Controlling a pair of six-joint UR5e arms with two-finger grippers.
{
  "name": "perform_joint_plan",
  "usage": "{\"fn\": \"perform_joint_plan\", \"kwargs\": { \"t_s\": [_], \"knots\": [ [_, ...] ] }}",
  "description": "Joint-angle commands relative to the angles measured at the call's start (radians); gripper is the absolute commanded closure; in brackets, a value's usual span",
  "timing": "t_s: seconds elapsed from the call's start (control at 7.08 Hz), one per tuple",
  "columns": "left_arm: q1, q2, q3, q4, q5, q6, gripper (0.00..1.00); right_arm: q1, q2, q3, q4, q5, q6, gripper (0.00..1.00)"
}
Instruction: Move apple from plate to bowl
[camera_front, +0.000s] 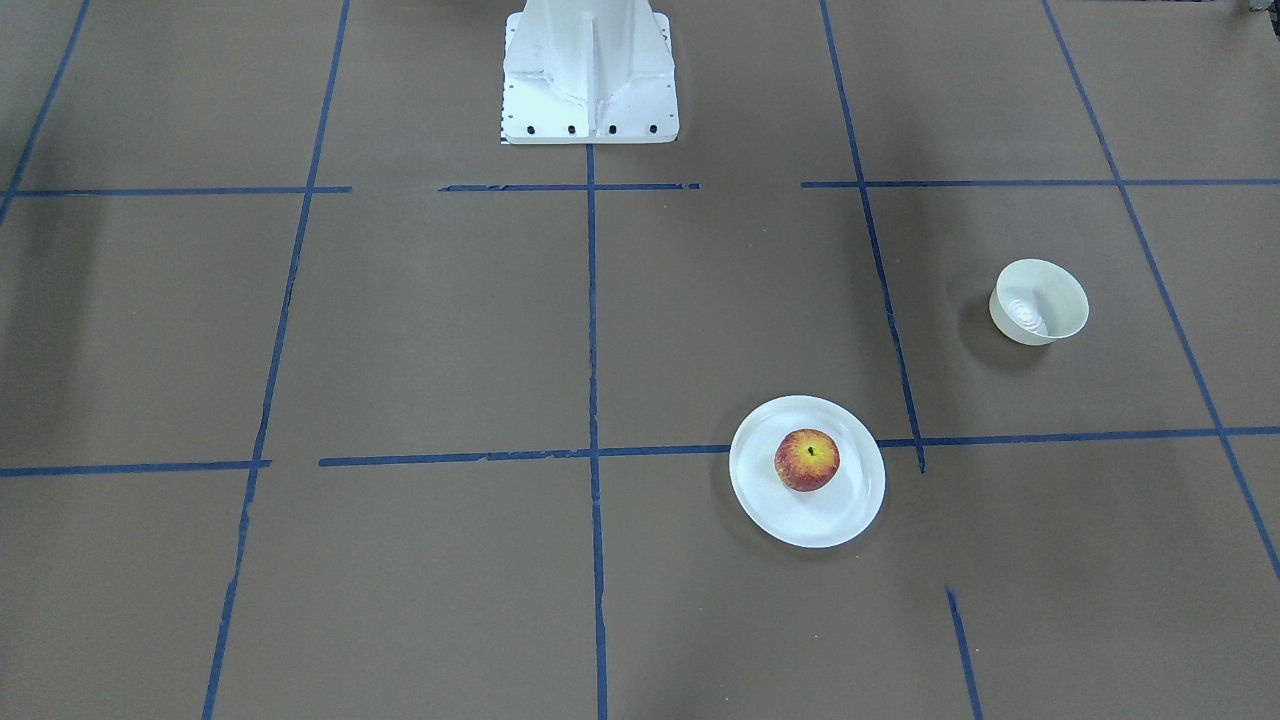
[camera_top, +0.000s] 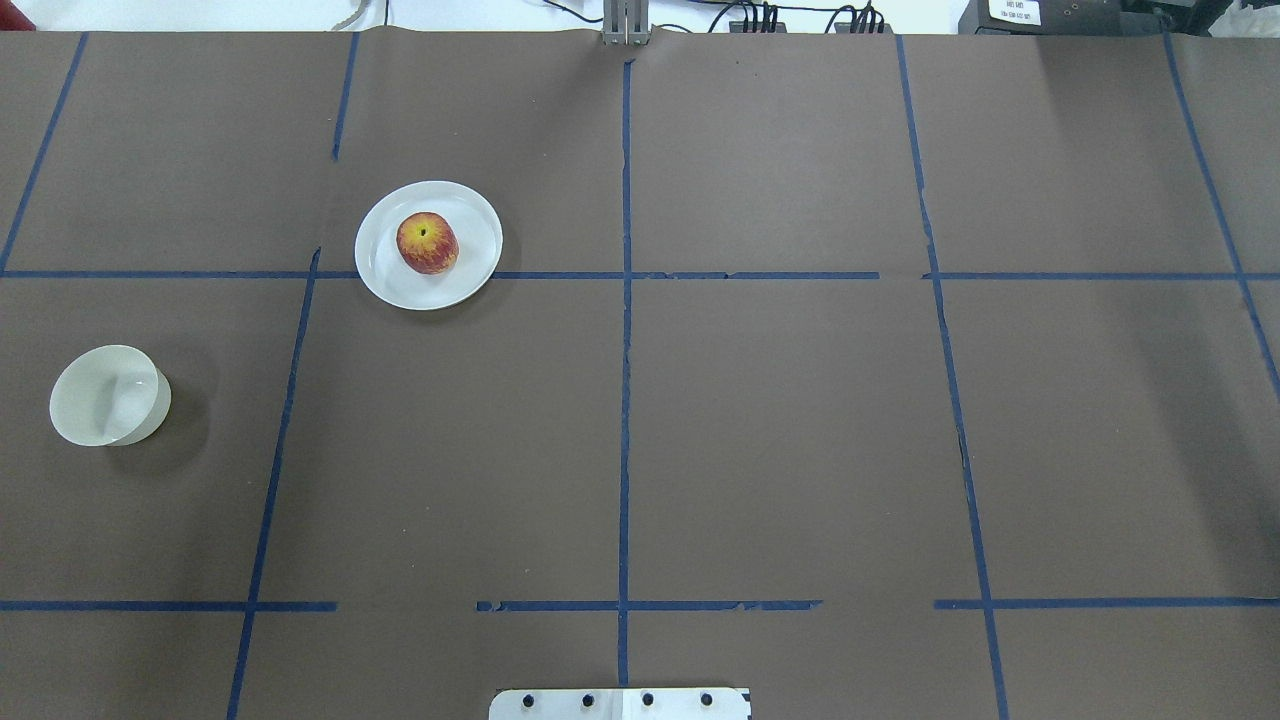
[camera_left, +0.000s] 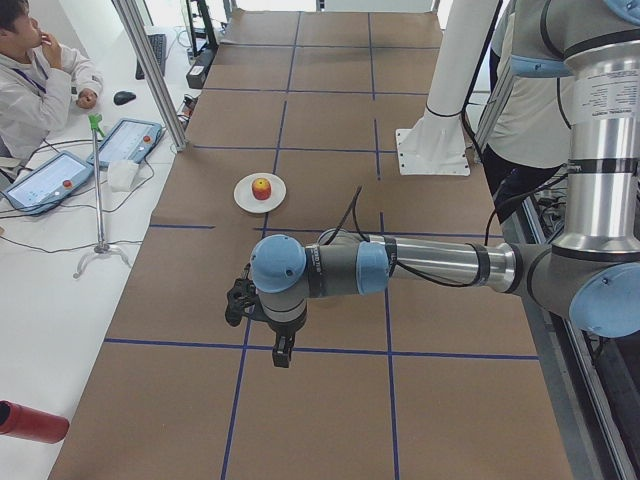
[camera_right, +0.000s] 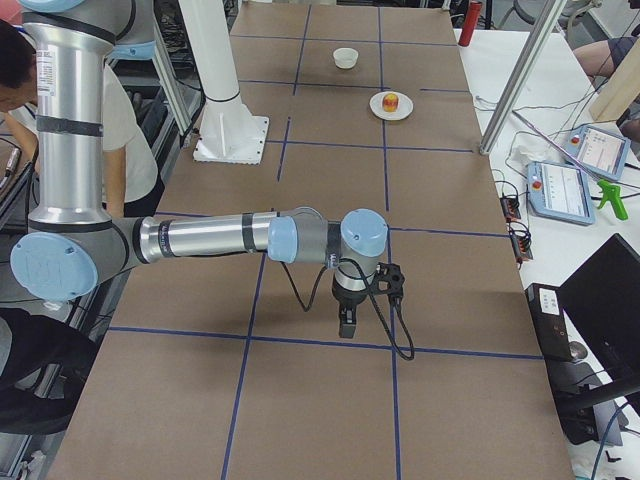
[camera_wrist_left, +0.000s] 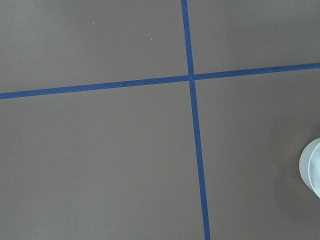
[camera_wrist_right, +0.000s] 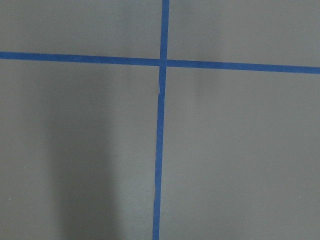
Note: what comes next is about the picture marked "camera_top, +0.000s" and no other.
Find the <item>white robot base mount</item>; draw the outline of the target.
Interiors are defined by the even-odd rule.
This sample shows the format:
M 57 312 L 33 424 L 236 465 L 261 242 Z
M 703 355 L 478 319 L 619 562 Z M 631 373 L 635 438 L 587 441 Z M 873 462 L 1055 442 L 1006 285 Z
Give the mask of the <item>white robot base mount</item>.
M 751 719 L 746 689 L 659 687 L 508 689 L 490 702 L 489 719 Z

